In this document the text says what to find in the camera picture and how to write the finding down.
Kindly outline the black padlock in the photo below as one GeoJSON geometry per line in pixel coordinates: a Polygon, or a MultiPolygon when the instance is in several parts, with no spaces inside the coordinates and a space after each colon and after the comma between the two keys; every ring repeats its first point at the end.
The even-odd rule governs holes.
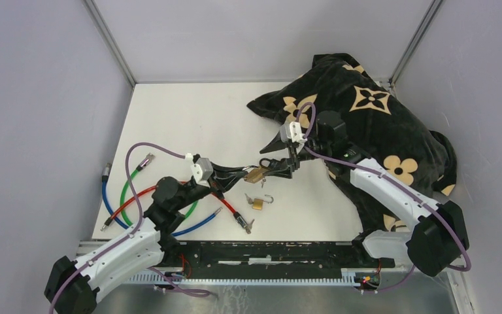
{"type": "Polygon", "coordinates": [[[259,166],[265,168],[267,172],[270,173],[283,172],[288,167],[285,158],[280,160],[274,158],[262,158],[259,160],[259,166]]]}

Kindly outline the large brass padlock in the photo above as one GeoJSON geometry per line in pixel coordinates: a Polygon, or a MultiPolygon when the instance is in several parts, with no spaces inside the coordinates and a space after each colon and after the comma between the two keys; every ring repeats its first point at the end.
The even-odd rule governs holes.
{"type": "Polygon", "coordinates": [[[243,179],[247,183],[255,184],[262,181],[265,178],[265,173],[267,171],[268,169],[264,167],[253,168],[244,176],[243,179]]]}

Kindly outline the small brass padlock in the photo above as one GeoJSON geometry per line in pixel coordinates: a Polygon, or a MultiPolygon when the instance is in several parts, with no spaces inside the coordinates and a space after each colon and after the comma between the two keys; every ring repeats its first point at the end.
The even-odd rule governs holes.
{"type": "Polygon", "coordinates": [[[263,198],[251,198],[248,194],[245,194],[248,204],[254,210],[261,211],[265,204],[271,204],[274,202],[274,197],[265,194],[263,198]]]}

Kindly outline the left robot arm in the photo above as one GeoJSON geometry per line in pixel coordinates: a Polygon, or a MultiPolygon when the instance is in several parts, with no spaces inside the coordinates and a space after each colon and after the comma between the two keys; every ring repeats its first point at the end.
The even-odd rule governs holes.
{"type": "Polygon", "coordinates": [[[50,271],[44,296],[49,313],[92,313],[98,303],[132,275],[162,264],[172,266],[180,256],[173,232],[185,216],[181,210],[210,194],[221,197],[250,171],[224,167],[206,158],[195,160],[192,176],[180,181],[168,176],[155,185],[152,203],[120,235],[92,252],[57,259],[50,271]]]}

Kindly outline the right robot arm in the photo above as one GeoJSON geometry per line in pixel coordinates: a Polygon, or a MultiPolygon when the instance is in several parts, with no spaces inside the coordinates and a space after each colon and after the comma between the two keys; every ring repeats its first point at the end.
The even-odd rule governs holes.
{"type": "Polygon", "coordinates": [[[335,111],[321,112],[303,130],[286,122],[262,154],[287,150],[288,157],[268,160],[265,176],[290,179],[301,162],[321,159],[337,178],[375,199],[405,223],[407,232],[374,230],[357,238],[353,262],[370,266],[377,258],[409,261],[434,277],[446,268],[471,269],[469,240],[461,207],[423,195],[389,174],[373,157],[353,143],[344,120],[335,111]]]}

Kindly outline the black floral blanket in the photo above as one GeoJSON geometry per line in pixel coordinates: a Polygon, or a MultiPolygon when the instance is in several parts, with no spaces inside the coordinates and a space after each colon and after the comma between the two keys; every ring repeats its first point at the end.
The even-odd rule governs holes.
{"type": "Polygon", "coordinates": [[[317,54],[311,68],[286,87],[248,104],[260,117],[303,127],[323,111],[335,111],[349,140],[391,175],[425,196],[449,195],[457,182],[451,142],[428,129],[350,54],[317,54]]]}

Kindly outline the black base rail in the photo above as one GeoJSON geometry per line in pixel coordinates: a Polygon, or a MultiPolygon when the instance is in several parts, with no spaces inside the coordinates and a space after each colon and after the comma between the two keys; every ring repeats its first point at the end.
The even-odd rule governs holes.
{"type": "Polygon", "coordinates": [[[357,241],[181,240],[157,265],[190,279],[340,279],[344,270],[392,269],[391,258],[373,258],[357,241]]]}

